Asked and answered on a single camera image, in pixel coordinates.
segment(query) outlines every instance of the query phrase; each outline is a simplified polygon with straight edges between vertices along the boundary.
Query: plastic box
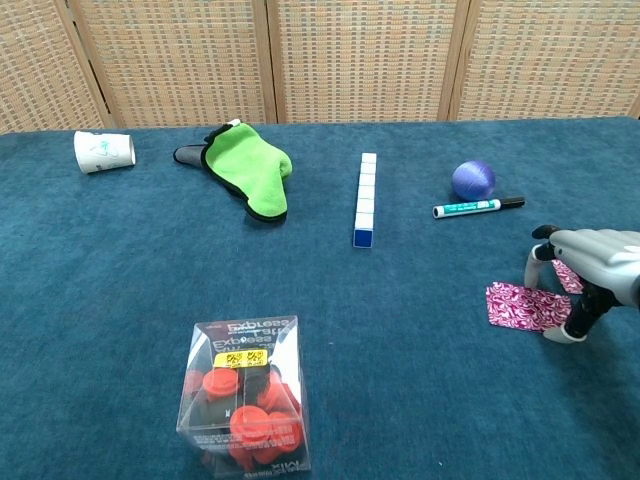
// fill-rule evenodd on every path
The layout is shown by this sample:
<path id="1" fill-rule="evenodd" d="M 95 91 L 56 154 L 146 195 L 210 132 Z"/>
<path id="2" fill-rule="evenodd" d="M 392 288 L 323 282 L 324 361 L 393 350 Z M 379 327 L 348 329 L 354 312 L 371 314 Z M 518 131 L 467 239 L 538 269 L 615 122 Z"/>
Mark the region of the plastic box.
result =
<path id="1" fill-rule="evenodd" d="M 216 479 L 310 470 L 298 318 L 196 324 L 176 430 Z"/>

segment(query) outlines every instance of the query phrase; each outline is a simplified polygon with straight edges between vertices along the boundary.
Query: label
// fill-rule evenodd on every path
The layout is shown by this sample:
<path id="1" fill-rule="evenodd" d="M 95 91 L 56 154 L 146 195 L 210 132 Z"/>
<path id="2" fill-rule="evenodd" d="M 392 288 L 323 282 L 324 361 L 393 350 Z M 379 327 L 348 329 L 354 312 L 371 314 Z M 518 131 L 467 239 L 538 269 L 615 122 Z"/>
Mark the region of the label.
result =
<path id="1" fill-rule="evenodd" d="M 456 203 L 453 205 L 445 205 L 444 214 L 450 215 L 452 213 L 470 212 L 477 210 L 495 210 L 498 208 L 498 204 L 495 200 L 483 200 L 481 202 L 469 202 L 469 203 Z"/>
<path id="2" fill-rule="evenodd" d="M 267 351 L 265 349 L 218 353 L 213 360 L 213 366 L 219 368 L 264 367 L 266 364 Z"/>

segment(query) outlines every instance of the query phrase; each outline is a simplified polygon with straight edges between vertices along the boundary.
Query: yellow price label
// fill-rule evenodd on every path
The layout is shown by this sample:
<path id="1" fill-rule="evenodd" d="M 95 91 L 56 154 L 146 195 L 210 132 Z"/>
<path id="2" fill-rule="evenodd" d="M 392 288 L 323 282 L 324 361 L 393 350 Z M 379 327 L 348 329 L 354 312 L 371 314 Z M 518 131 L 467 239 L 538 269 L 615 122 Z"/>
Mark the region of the yellow price label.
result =
<path id="1" fill-rule="evenodd" d="M 264 349 L 218 353 L 213 360 L 213 366 L 219 368 L 263 367 L 266 364 L 267 351 Z"/>

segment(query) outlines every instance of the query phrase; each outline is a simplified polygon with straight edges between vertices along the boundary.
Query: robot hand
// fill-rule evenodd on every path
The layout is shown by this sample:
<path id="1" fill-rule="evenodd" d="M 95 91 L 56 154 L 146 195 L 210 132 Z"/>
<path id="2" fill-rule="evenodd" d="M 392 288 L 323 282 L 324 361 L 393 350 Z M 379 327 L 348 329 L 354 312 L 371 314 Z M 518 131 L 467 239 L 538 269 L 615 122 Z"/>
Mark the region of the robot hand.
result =
<path id="1" fill-rule="evenodd" d="M 581 279 L 582 297 L 561 327 L 544 332 L 560 343 L 586 339 L 587 332 L 613 306 L 640 306 L 640 233 L 616 230 L 562 230 L 543 225 L 533 238 L 548 239 L 531 250 L 525 286 L 534 288 L 540 269 L 562 260 Z"/>

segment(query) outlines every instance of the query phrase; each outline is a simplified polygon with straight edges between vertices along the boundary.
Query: blue block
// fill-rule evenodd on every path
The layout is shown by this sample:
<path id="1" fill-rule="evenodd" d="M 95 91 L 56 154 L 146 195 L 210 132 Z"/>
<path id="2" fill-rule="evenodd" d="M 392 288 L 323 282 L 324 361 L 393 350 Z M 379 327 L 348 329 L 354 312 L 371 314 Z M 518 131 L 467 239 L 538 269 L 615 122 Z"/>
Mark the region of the blue block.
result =
<path id="1" fill-rule="evenodd" d="M 360 248 L 371 248 L 373 245 L 373 230 L 354 230 L 353 246 Z"/>

